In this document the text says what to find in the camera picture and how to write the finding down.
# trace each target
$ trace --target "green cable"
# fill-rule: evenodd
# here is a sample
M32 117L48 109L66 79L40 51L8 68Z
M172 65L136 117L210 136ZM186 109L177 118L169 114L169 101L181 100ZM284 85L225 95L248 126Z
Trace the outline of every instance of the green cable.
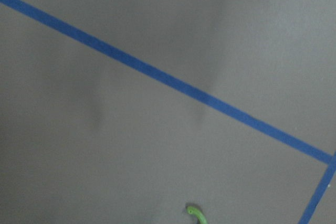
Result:
M190 215L194 215L200 222L200 224L208 224L208 222L205 219L205 216L202 214L202 212L193 206L188 206L187 207L187 212Z

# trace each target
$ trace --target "blue tape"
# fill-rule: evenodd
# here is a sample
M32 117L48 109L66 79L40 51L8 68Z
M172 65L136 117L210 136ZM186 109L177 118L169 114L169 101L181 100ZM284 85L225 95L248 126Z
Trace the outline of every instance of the blue tape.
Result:
M232 118L245 123L246 125L263 132L264 134L271 136L284 144L287 144L317 160L328 164L331 160L331 155L309 145L298 138L295 138L261 120L253 118L249 114L205 93L204 91L195 88L109 44L102 40L87 34L84 31L77 29L76 27L57 19L42 10L39 10L29 4L26 4L20 0L0 0L8 7L17 10L18 12L33 18L46 26L49 26L125 65L161 82L177 91L186 94L187 96L196 99L197 101L212 107Z
M328 165L327 169L325 170L321 181L319 182L313 196L311 197L305 211L303 212L303 215L299 221L299 224L308 224L311 217L313 216L316 206L320 202L323 194L326 192L328 185L330 184L330 181L332 180L332 177L334 176L336 172L336 152L333 156L333 158L330 161L330 164Z

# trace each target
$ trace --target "gray floor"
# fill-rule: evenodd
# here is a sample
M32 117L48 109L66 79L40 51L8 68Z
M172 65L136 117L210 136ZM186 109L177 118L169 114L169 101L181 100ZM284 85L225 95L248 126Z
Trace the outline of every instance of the gray floor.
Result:
M336 0L24 0L330 154ZM297 223L326 165L0 5L0 222ZM311 223L334 223L331 183Z

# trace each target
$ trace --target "blue line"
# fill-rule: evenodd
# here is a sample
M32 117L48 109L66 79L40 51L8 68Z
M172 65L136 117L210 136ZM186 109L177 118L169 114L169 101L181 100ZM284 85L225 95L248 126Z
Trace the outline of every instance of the blue line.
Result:
M271 136L284 144L287 144L311 157L316 158L317 160L328 164L332 156L312 145L309 145L294 136L291 136L261 120L253 118L249 114L205 93L204 91L195 88L173 76L167 74L125 52L110 46L109 44L103 42L102 40L87 34L84 31L79 30L78 28L69 25L62 20L55 18L42 10L39 10L29 4L26 4L20 0L0 0L3 4L8 7L17 10L18 12L33 18L46 26L49 26L103 54L121 62L125 65L149 76L153 79L164 83L177 91L186 94L187 96L200 101L203 104L206 104L212 107L215 110L218 110L232 118L245 123L246 125L263 132L264 134Z
M332 177L334 176L336 172L336 152L334 156L332 157L330 164L328 165L327 169L325 170L323 177L317 186L313 196L311 197L308 206L306 207L305 211L303 212L303 215L299 221L299 224L308 224L311 217L313 216L316 206L320 202L323 194L326 192L328 185L330 184L330 181L332 180Z

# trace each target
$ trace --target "blue stripe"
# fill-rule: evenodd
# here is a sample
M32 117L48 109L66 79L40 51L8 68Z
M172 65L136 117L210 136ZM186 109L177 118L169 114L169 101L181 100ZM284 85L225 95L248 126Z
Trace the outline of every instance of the blue stripe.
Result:
M125 65L149 76L153 79L164 83L177 91L186 94L187 96L200 101L203 104L206 104L212 107L215 110L218 110L232 118L245 123L246 125L263 132L264 134L271 136L280 142L287 144L311 157L316 158L317 160L328 164L331 160L331 155L309 145L298 138L295 138L261 120L253 118L249 114L209 95L202 90L195 88L173 76L167 74L125 52L110 46L109 44L103 42L102 40L95 38L87 34L84 31L77 29L74 26L71 26L62 20L59 20L31 5L28 5L20 0L0 0L3 4L8 7L17 10L18 12L33 18L46 26L49 26L103 54L124 63Z
M317 186L313 196L311 197L308 206L306 207L305 211L303 212L303 215L299 221L299 224L308 224L311 217L313 216L316 206L320 202L323 194L326 192L328 185L330 184L330 181L332 180L332 177L334 176L336 172L336 152L333 156L333 158L330 161L330 164L328 165L328 168L325 170L324 175Z

